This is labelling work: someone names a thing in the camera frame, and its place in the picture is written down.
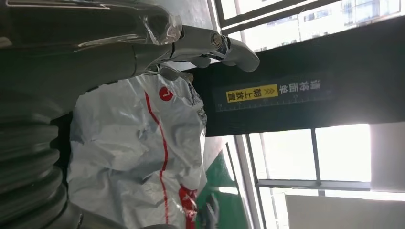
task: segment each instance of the plastic wrap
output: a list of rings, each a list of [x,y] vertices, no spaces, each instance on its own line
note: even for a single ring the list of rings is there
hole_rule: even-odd
[[[182,77],[141,75],[82,95],[71,124],[70,200],[129,229],[193,228],[205,122]]]
[[[9,14],[0,15],[0,48],[164,45],[182,30],[179,16],[133,0],[8,0],[2,8]]]

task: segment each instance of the window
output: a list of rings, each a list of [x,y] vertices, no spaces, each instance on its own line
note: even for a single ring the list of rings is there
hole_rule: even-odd
[[[371,181],[368,125],[318,128],[316,136],[321,179]]]
[[[311,21],[315,19],[315,14],[311,13],[304,17],[304,21]]]
[[[247,139],[268,229],[289,227],[286,195],[382,198],[369,194],[367,124],[255,133]]]
[[[282,23],[285,23],[285,22],[288,22],[288,21],[291,21],[291,20],[296,20],[297,18],[298,18],[297,15],[293,15],[293,16],[289,16],[289,17],[286,17],[286,18],[283,18],[283,19],[279,19],[277,21],[269,22],[269,23],[267,23],[267,25],[268,26],[275,26],[275,25],[279,25],[279,24],[282,24]]]
[[[261,0],[256,1],[258,4],[262,4]],[[266,6],[270,4],[279,6],[283,1],[267,0],[265,3]],[[400,0],[342,0],[308,11],[304,9],[300,14],[252,26],[243,31],[230,32],[230,36],[241,37],[241,41],[246,43],[250,49],[259,52],[264,47],[272,49],[288,45],[293,40],[305,41],[402,15],[400,3]],[[233,30],[233,28],[223,30],[224,34],[226,35],[227,31]]]
[[[267,178],[316,179],[311,130],[268,132],[262,138]]]

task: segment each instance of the window bar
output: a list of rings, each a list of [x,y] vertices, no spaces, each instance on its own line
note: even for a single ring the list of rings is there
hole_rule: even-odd
[[[270,179],[270,170],[268,169],[267,157],[266,157],[265,138],[263,136],[263,133],[260,133],[259,135],[260,135],[260,143],[262,145],[263,159],[265,160],[267,178]],[[273,206],[274,219],[276,219],[276,226],[277,226],[277,229],[279,229],[280,225],[279,225],[279,221],[277,220],[278,219],[277,209],[276,209],[276,205],[275,205],[273,189],[271,189],[271,188],[270,188],[270,195],[271,195],[271,204]]]
[[[239,32],[239,31],[242,31],[242,30],[250,29],[250,28],[256,27],[258,25],[262,25],[262,24],[272,22],[272,21],[277,21],[279,19],[283,19],[283,18],[292,16],[292,15],[300,14],[300,13],[302,13],[304,11],[313,10],[315,8],[325,6],[325,5],[328,5],[328,4],[337,2],[337,1],[340,1],[340,0],[318,0],[318,1],[314,1],[314,2],[308,3],[306,5],[298,6],[298,7],[295,7],[295,8],[286,10],[286,11],[282,11],[280,13],[272,14],[272,15],[269,15],[267,17],[263,17],[263,18],[260,18],[260,19],[254,20],[254,21],[249,21],[247,23],[241,23],[241,24],[233,26],[233,27],[231,27],[229,29],[222,30],[222,34],[223,35],[229,35],[229,34],[234,33],[234,32]]]
[[[316,132],[315,128],[311,128],[311,139],[312,139],[312,150],[314,152],[314,162],[315,162],[315,173],[316,173],[316,184],[321,186],[321,181],[320,181],[320,169],[319,169],[319,157],[318,157],[318,145],[316,141]],[[318,196],[324,197],[325,196],[325,191],[318,189]]]
[[[257,193],[257,199],[258,199],[259,208],[260,208],[260,215],[261,215],[261,217],[262,217],[263,227],[264,227],[264,229],[267,229],[266,218],[265,218],[265,214],[264,214],[264,210],[263,210],[262,197],[261,197],[261,195],[260,195],[259,187],[257,186],[259,180],[257,179],[256,167],[255,167],[255,163],[253,162],[252,144],[251,144],[251,142],[250,142],[250,136],[249,136],[249,134],[246,134],[245,136],[246,136],[246,142],[247,142],[247,150],[248,150],[249,157],[250,157],[250,164],[251,164],[251,166],[252,166],[253,181],[254,181],[254,183],[255,183],[255,188],[256,188],[256,193]]]
[[[219,27],[222,28],[225,25],[225,16],[224,16],[224,9],[222,8],[222,2],[221,0],[214,0],[214,2],[218,15]]]

